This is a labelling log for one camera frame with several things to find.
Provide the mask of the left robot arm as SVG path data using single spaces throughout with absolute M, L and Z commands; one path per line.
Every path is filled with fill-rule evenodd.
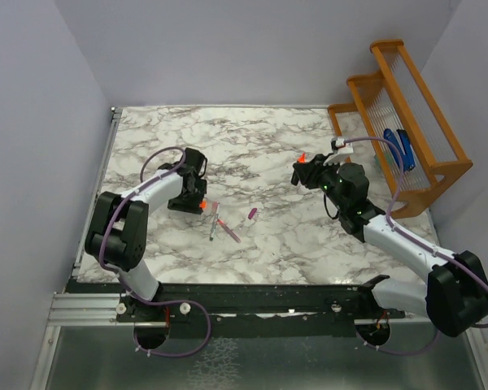
M 197 149 L 173 149 L 181 152 L 179 161 L 161 165 L 151 178 L 123 193 L 99 195 L 85 238 L 85 252 L 116 274 L 137 298 L 137 313 L 148 321 L 163 313 L 160 282 L 143 261 L 148 218 L 161 206 L 200 215 L 207 193 L 207 157 Z

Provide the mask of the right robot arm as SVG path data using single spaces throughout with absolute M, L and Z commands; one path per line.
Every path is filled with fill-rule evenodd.
M 488 280 L 478 256 L 433 245 L 388 219 L 369 201 L 369 181 L 361 165 L 327 159 L 317 154 L 309 162 L 295 162 L 291 183 L 321 190 L 347 234 L 385 251 L 422 281 L 411 284 L 382 277 L 358 296 L 359 312 L 368 318 L 385 309 L 418 314 L 450 337 L 480 325 L 488 316 Z

